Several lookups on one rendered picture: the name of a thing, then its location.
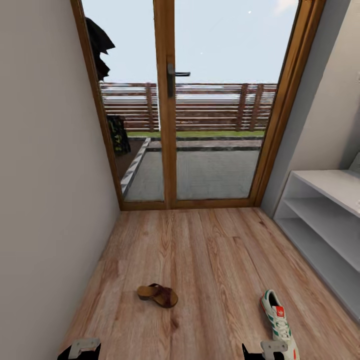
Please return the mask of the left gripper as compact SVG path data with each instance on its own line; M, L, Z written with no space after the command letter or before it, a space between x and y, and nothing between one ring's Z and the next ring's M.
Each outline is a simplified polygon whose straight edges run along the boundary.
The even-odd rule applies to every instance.
M62 352L62 354L59 356L58 360L69 360L68 357L69 357L71 347L72 346L70 346L69 348L64 350ZM101 349L101 343L98 347L96 347L95 352L94 352L94 350L82 351L81 355L79 355L78 358L70 359L70 360L98 360L100 349Z

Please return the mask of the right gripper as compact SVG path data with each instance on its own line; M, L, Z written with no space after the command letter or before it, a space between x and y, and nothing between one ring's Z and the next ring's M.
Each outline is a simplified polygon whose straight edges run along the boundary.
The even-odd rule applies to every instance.
M266 360L262 353L249 353L244 344L242 344L244 360ZM274 352L274 360L285 360L281 352Z

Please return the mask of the gym shoe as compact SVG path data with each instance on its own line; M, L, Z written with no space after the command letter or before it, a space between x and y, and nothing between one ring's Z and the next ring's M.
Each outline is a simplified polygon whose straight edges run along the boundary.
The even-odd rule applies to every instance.
M284 360L300 360L298 346L292 336L285 309L280 304L274 290L267 290L260 298L261 306L271 321L274 329L274 341L284 340L288 350L282 351Z

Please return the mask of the sandal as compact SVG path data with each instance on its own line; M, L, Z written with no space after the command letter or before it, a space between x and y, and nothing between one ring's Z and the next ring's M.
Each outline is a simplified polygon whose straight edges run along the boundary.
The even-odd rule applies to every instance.
M170 309L178 302L178 295L175 291L157 283L140 286L137 289L137 294L142 301L153 300L164 309Z

